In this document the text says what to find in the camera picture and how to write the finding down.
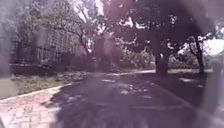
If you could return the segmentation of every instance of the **lawn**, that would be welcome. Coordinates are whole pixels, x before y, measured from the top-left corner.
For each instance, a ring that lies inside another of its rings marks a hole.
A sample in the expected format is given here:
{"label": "lawn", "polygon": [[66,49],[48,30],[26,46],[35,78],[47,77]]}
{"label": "lawn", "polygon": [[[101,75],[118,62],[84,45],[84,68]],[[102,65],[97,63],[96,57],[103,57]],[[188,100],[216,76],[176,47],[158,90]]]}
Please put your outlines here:
{"label": "lawn", "polygon": [[16,84],[21,95],[56,86],[71,85],[84,80],[87,75],[86,72],[66,72],[53,76],[12,75],[11,80]]}

